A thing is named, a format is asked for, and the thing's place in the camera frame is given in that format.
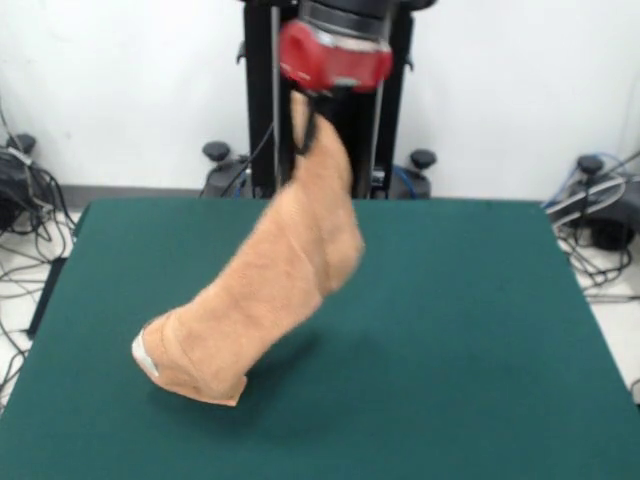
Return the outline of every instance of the black device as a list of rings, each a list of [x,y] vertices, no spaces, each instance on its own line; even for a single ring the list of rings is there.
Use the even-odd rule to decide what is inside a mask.
[[[21,134],[0,148],[0,231],[11,228],[23,212],[52,203],[47,181],[31,168],[29,154],[35,145],[34,137]]]
[[[409,160],[411,168],[393,167],[391,186],[389,192],[384,192],[384,198],[400,200],[428,200],[431,198],[431,181],[427,177],[426,171],[435,165],[437,161],[435,154],[429,150],[416,150],[411,154]],[[374,186],[376,181],[382,183],[381,178],[374,177]]]
[[[351,159],[353,197],[388,198],[398,191],[406,195],[406,182],[394,174],[393,155],[404,74],[410,64],[412,13],[435,0],[244,3],[245,38],[238,59],[246,62],[251,163],[235,162],[240,170],[249,170],[244,172],[228,165],[229,160],[221,162],[209,174],[203,195],[232,196],[242,191],[241,185],[234,184],[220,195],[224,181],[231,177],[232,182],[250,183],[254,197],[272,197],[294,168],[291,91],[312,87],[330,105],[326,111],[331,111],[330,120]],[[390,55],[393,62],[387,65]],[[214,160],[216,155],[211,153],[205,151]],[[435,162],[435,155],[428,153]],[[418,182],[413,189],[430,195],[423,170],[406,171]]]
[[[583,198],[556,209],[550,214],[551,221],[574,216],[575,220],[567,225],[588,228],[595,247],[625,250],[640,232],[640,177],[603,173],[604,162],[595,155],[578,158],[577,169],[582,178],[569,188],[567,195],[581,194]]]

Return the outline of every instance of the floor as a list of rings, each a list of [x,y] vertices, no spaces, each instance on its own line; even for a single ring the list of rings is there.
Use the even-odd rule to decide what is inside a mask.
[[[63,252],[63,243],[65,244],[64,252],[69,253],[72,248],[72,242],[68,230],[61,227],[60,230],[63,237],[60,236],[60,232],[53,224],[50,225],[49,230],[52,232],[53,239],[51,242],[39,242],[41,253],[54,258]],[[4,235],[0,238],[0,247],[4,248],[0,249],[0,270],[4,272],[33,265],[38,258],[41,258],[41,254],[35,248],[33,236]],[[632,246],[632,251],[638,260],[614,284],[596,293],[640,295],[640,241]],[[614,265],[617,261],[617,256],[593,249],[585,251],[584,254],[593,262],[602,266]],[[0,281],[0,318],[6,330],[11,334],[11,338],[24,351],[28,351],[30,342],[22,331],[31,322],[40,297],[39,290],[44,285],[47,272],[48,266],[40,265],[13,273],[11,279],[18,281],[19,284]],[[640,380],[640,301],[599,304],[592,305],[591,308],[604,333],[625,384],[631,387],[632,384]],[[11,372],[14,372],[20,367],[22,359],[19,355],[16,355],[16,350],[8,341],[7,336],[2,335],[2,332],[0,332],[0,383],[2,383],[12,357],[16,357],[11,370]],[[0,409],[2,409],[2,404],[6,405],[9,400],[15,380],[17,380],[17,377],[2,392]]]

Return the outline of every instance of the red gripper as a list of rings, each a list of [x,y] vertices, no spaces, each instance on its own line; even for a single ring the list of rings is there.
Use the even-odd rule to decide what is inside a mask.
[[[393,54],[389,48],[350,50],[330,39],[329,34],[318,32],[300,20],[285,25],[280,32],[283,75],[313,91],[335,86],[371,91],[390,75]]]

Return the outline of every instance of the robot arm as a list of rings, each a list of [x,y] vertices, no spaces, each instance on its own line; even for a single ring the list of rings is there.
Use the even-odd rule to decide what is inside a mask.
[[[391,73],[392,16],[403,0],[300,0],[297,20],[280,33],[280,68],[302,89],[375,90]],[[435,0],[405,2],[413,9]]]

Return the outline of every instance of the white wall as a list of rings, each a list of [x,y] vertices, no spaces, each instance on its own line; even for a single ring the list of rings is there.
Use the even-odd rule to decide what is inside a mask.
[[[241,38],[233,0],[4,0],[5,111],[63,183],[199,188],[206,141],[248,145]],[[542,198],[640,146],[637,0],[440,0],[413,59],[397,154],[436,150],[438,195]]]

